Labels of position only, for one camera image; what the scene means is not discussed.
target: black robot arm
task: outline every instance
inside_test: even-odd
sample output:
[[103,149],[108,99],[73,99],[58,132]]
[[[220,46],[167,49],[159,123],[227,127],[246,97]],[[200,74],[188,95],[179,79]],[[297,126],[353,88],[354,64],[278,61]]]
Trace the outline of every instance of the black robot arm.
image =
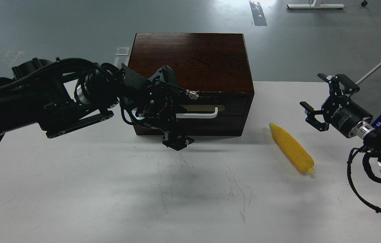
[[[357,153],[365,153],[362,159],[363,168],[368,177],[381,183],[381,178],[374,175],[370,166],[370,158],[376,158],[381,169],[381,115],[370,124],[372,115],[351,100],[351,95],[359,91],[353,81],[346,75],[338,74],[326,76],[319,74],[322,80],[329,84],[330,96],[322,104],[321,110],[315,111],[308,103],[300,102],[305,108],[306,122],[319,131],[326,131],[332,125],[346,138],[358,136],[363,140],[361,148],[353,148],[348,157],[347,177],[353,192],[359,199],[377,213],[381,209],[364,200],[357,192],[351,179],[351,163]],[[315,115],[323,115],[324,122],[320,122]]]
[[[0,78],[0,140],[5,132],[33,123],[48,138],[58,137],[111,118],[109,109],[119,105],[126,123],[162,130],[168,147],[178,151],[194,141],[183,134],[176,114],[186,112],[181,99],[198,95],[179,87],[168,66],[150,78],[124,64],[117,68],[80,58],[34,58],[12,70],[13,79]],[[73,80],[77,83],[72,99],[64,84]]]

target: white drawer handle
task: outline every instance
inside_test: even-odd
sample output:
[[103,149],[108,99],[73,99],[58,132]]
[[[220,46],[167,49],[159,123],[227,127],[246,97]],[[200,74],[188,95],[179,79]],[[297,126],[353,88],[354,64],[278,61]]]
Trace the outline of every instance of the white drawer handle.
[[179,113],[177,118],[199,118],[199,119],[212,119],[217,117],[218,108],[215,107],[215,112],[210,114],[201,114],[201,113]]

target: concrete floor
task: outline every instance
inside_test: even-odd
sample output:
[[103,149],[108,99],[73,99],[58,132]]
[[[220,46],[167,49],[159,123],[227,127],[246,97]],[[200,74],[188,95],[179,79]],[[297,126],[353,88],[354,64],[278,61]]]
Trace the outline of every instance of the concrete floor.
[[[343,3],[342,10],[259,1],[267,26],[254,25],[247,0],[0,0],[0,77],[12,77],[12,66],[33,57],[113,63],[117,47],[132,47],[136,32],[243,33],[254,81],[319,82],[317,73],[357,81],[381,62],[381,1],[325,1]],[[378,116],[381,69],[360,86],[353,100]]]

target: dark wooden box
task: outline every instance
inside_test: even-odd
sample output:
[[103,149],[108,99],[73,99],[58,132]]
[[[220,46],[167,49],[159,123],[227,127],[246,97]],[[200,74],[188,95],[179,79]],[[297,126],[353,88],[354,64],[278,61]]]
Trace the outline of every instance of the dark wooden box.
[[[163,65],[174,70],[181,87],[203,97],[182,105],[224,108],[213,119],[179,118],[186,135],[242,135],[254,97],[243,34],[137,33],[129,67],[151,77]],[[137,135],[162,135],[156,129],[134,128]]]

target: yellow corn cob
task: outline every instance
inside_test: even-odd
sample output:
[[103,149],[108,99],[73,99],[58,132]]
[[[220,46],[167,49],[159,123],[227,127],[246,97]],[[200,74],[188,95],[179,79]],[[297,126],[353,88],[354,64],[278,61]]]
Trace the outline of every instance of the yellow corn cob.
[[314,166],[314,160],[303,149],[300,143],[275,123],[270,123],[269,126],[274,140],[294,166],[301,172],[307,171],[311,174],[314,173],[314,169],[312,168],[312,166]]

